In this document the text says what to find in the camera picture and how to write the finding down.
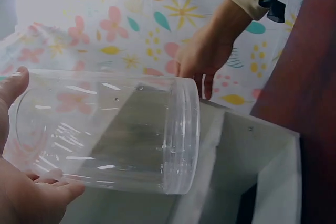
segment pink flower print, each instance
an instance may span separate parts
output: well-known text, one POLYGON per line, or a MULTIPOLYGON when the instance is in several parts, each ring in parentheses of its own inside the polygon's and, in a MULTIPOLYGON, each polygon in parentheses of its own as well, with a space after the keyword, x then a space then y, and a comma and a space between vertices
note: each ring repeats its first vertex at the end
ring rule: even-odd
POLYGON ((100 22, 100 27, 108 31, 106 40, 108 42, 114 41, 116 39, 117 34, 119 34, 122 38, 127 39, 128 38, 127 30, 119 26, 121 22, 121 13, 116 6, 110 6, 109 18, 110 19, 105 19, 100 22))
POLYGON ((13 70, 14 70, 14 66, 13 66, 13 64, 10 64, 7 68, 2 70, 0 73, 1 74, 9 74, 9 73, 13 72, 13 70))
MULTIPOLYGON (((173 59, 175 58, 179 48, 180 46, 173 42, 164 45, 165 52, 173 59)), ((165 70, 167 73, 175 74, 175 60, 169 61, 165 66, 165 70)))
POLYGON ((57 100, 61 102, 61 105, 57 106, 57 112, 71 112, 78 109, 83 114, 90 114, 92 108, 85 103, 85 99, 88 94, 74 94, 74 93, 60 93, 57 95, 57 100))
POLYGON ((83 33, 84 31, 84 20, 81 16, 75 17, 75 27, 70 27, 68 29, 68 34, 73 38, 71 46, 77 45, 80 41, 83 41, 85 44, 90 43, 90 38, 87 34, 83 33))
POLYGON ((34 50, 30 50, 28 48, 24 48, 21 50, 22 56, 18 58, 18 61, 27 61, 30 60, 32 63, 39 63, 40 60, 38 56, 44 52, 43 48, 37 48, 34 50))
POLYGON ((73 71, 83 71, 85 68, 85 62, 82 60, 79 60, 75 66, 73 67, 73 71))

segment clear plastic jar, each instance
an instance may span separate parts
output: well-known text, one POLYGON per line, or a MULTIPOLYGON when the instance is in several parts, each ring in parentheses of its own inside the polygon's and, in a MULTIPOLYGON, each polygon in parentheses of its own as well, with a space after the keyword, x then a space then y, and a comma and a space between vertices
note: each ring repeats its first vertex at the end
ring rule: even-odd
POLYGON ((29 72, 16 133, 22 146, 38 150, 33 172, 115 190, 188 192, 200 120, 192 79, 29 72))

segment white box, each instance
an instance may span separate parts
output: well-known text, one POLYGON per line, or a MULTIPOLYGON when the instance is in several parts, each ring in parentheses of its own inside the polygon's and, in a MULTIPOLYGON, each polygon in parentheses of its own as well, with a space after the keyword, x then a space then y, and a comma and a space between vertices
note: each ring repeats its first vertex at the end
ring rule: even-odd
POLYGON ((201 145, 187 195, 134 194, 88 188, 62 223, 236 224, 241 195, 257 184, 252 224, 299 224, 299 134, 201 104, 201 145))

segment brown wooden surface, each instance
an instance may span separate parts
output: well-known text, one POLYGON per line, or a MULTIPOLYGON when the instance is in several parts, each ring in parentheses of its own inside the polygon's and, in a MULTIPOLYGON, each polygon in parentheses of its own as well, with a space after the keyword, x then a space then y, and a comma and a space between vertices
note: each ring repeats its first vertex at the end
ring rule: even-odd
POLYGON ((302 223, 336 223, 336 0, 304 0, 252 115, 301 133, 302 223))

